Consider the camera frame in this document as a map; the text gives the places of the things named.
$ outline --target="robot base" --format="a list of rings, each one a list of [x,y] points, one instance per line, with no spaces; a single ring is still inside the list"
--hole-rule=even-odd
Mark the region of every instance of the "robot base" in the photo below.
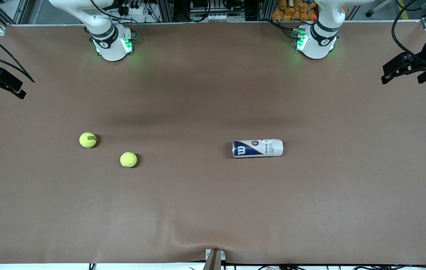
[[[309,24],[299,26],[300,29],[304,29],[304,34],[295,42],[296,51],[302,52],[306,57],[311,59],[324,58],[333,49],[336,38],[334,38],[328,46],[320,46],[318,42],[311,37],[311,27],[312,25]]]
[[[115,26],[118,28],[118,37],[113,41],[110,48],[102,48],[96,45],[98,54],[108,61],[119,61],[126,55],[132,54],[134,49],[134,32],[122,24],[115,24]]]

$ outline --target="yellow-green tennis ball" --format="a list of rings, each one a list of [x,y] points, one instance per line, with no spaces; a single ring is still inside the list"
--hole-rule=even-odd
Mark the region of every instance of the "yellow-green tennis ball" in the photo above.
[[[138,157],[134,155],[134,153],[126,152],[121,155],[120,162],[123,167],[131,168],[136,165],[136,162],[138,161]]]
[[[79,136],[79,143],[86,148],[91,148],[96,144],[96,136],[91,132],[85,132]]]

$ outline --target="brown table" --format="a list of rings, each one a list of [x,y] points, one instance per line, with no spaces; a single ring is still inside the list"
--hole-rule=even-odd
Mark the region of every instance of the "brown table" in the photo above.
[[[37,82],[0,90],[0,263],[426,264],[426,84],[381,84],[390,27],[345,24],[308,60],[269,24],[145,26],[117,63],[82,27],[8,27]],[[231,159],[261,138],[285,154]]]

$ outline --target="cylindrical can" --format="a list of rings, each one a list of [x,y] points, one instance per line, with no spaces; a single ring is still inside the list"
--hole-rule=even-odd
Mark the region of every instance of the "cylindrical can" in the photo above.
[[[233,157],[262,158],[283,154],[283,142],[278,139],[233,141]]]

